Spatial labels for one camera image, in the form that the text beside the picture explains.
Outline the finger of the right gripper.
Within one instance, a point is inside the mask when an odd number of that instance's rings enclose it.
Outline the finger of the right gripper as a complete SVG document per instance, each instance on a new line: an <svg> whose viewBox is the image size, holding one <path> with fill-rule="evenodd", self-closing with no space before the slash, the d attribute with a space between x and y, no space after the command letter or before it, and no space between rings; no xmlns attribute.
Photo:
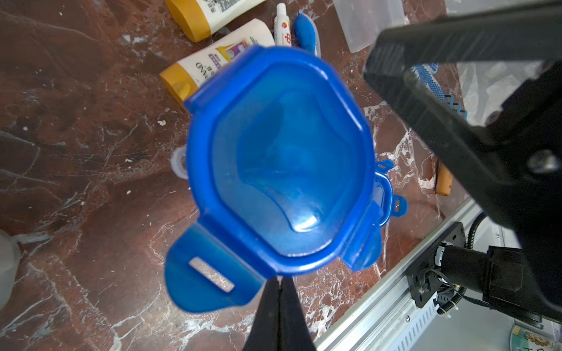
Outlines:
<svg viewBox="0 0 562 351"><path fill-rule="evenodd" d="M417 67L543 63L487 126ZM364 79L497 223L517 232L561 227L561 3L538 1L384 30Z"/></svg>

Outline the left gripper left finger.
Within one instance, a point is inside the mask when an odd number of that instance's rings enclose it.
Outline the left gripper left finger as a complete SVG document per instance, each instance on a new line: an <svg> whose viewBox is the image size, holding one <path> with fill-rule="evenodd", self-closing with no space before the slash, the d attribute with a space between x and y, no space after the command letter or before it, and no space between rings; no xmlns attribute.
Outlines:
<svg viewBox="0 0 562 351"><path fill-rule="evenodd" d="M280 284L276 277L267 281L243 351L277 350L279 334Z"/></svg>

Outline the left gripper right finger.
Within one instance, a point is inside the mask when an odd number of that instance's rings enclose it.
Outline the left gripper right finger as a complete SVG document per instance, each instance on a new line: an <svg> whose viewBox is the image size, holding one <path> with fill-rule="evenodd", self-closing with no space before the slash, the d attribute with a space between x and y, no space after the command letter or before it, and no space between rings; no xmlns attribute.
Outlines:
<svg viewBox="0 0 562 351"><path fill-rule="evenodd" d="M280 281L279 350L316 350L292 278Z"/></svg>

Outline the white yellow-capped lotion bottle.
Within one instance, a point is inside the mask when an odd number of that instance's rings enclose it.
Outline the white yellow-capped lotion bottle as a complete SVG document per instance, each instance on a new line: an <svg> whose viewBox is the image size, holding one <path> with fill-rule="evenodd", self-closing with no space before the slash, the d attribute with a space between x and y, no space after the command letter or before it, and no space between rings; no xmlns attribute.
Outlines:
<svg viewBox="0 0 562 351"><path fill-rule="evenodd" d="M193 42L200 42L264 0L165 0L172 18Z"/></svg>

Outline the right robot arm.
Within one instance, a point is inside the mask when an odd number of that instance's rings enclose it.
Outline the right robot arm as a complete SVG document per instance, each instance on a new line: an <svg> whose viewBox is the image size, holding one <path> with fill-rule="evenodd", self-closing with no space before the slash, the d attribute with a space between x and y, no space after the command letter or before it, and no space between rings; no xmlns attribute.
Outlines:
<svg viewBox="0 0 562 351"><path fill-rule="evenodd" d="M414 77L416 64L541 61L546 69L472 126ZM366 82L432 149L519 249L446 247L441 270L491 309L533 323L561 321L561 3L540 1L387 29Z"/></svg>

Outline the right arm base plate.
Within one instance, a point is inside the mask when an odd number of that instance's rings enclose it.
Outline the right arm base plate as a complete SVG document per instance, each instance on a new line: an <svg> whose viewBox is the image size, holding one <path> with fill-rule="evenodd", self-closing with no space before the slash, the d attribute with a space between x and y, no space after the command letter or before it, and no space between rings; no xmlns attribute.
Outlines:
<svg viewBox="0 0 562 351"><path fill-rule="evenodd" d="M411 298L418 308L424 307L443 285L433 270L437 270L441 264L440 258L436 259L438 249L449 245L465 246L465 228L462 222L452 222L406 270Z"/></svg>

